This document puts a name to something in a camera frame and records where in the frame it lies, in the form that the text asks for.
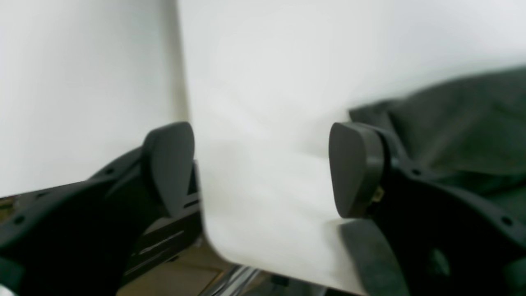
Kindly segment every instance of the rounded black cap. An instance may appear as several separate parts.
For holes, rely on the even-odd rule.
[[[188,122],[151,131],[144,140],[142,175],[164,216],[176,217],[185,204],[194,164],[194,132]]]
[[[361,218],[382,178],[384,155],[380,136],[365,125],[335,123],[329,136],[332,190],[343,218]]]

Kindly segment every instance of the white paper sheet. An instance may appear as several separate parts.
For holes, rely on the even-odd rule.
[[[327,162],[346,109],[526,61],[526,3],[182,0],[206,231],[226,259],[363,293]]]

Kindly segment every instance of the black mounting arm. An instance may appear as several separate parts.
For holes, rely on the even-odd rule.
[[[137,239],[187,203],[190,124],[153,130],[90,179],[32,192],[0,225],[0,284],[20,296],[115,295]]]
[[[435,182],[373,126],[334,124],[329,159],[339,214],[361,218],[341,231],[370,295],[525,293],[521,221]]]

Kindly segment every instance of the wooden floor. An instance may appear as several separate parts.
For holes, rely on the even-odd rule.
[[[128,283],[117,296],[196,296],[231,266],[203,240],[201,245],[182,252],[174,262],[163,263]],[[249,288],[266,276],[261,273]]]

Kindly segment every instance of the dark green fabric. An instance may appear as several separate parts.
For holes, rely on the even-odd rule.
[[[440,182],[484,196],[526,223],[526,68],[446,82],[349,113],[392,131]]]

